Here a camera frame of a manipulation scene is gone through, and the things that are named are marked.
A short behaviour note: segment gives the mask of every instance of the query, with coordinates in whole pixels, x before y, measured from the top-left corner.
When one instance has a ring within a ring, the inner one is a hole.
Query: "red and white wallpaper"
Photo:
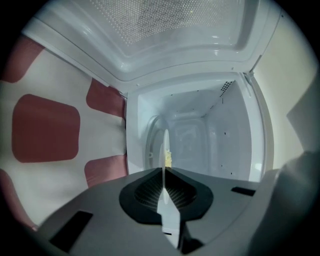
[[[37,229],[89,187],[128,174],[125,100],[22,36],[0,82],[0,185]]]

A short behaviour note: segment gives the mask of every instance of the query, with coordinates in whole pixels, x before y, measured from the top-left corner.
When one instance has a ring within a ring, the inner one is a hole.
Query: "door hinge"
[[[243,73],[245,80],[248,82],[249,85],[252,85],[252,79],[254,78],[255,73],[250,71],[248,73]]]
[[[122,97],[124,97],[126,100],[128,99],[128,93],[127,93],[127,92],[123,93],[123,92],[119,91],[119,93],[120,93],[120,95],[121,95]]]

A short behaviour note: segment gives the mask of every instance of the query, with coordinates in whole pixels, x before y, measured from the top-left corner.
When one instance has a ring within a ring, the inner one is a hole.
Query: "yellow object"
[[[171,159],[171,152],[169,150],[165,151],[165,166],[171,167],[172,159]]]

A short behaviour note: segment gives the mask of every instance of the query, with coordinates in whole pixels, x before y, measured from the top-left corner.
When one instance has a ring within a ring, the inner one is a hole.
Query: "perforated mesh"
[[[233,0],[89,0],[127,44],[167,30],[223,28]]]
[[[222,88],[220,89],[220,91],[222,91],[220,97],[222,97],[225,92],[228,90],[229,86],[233,83],[234,81],[230,81],[230,82],[225,82],[224,85],[222,86]]]

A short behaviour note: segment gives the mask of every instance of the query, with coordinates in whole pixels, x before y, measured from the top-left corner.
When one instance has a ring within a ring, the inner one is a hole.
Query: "gray surface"
[[[281,170],[265,173],[260,184],[214,178],[176,169],[207,185],[213,204],[202,219],[188,221],[192,238],[205,245],[188,255],[259,255],[274,248],[306,217],[319,190],[319,153],[305,153]],[[92,187],[49,217],[38,234],[49,240],[78,211],[93,213],[72,247],[73,256],[180,255],[158,225],[139,224],[122,210],[119,193],[128,183],[150,173],[135,173]],[[253,197],[232,187],[255,189]]]
[[[51,215],[38,233],[48,240],[79,210],[93,216],[70,250],[71,255],[179,255],[160,225],[139,224],[121,208],[121,189],[152,170],[94,186]]]
[[[252,199],[252,196],[232,192],[231,189],[241,187],[256,190],[259,186],[257,182],[216,178],[179,168],[174,170],[208,186],[213,193],[213,202],[206,214],[201,219],[187,222],[192,238],[204,244],[230,226]]]

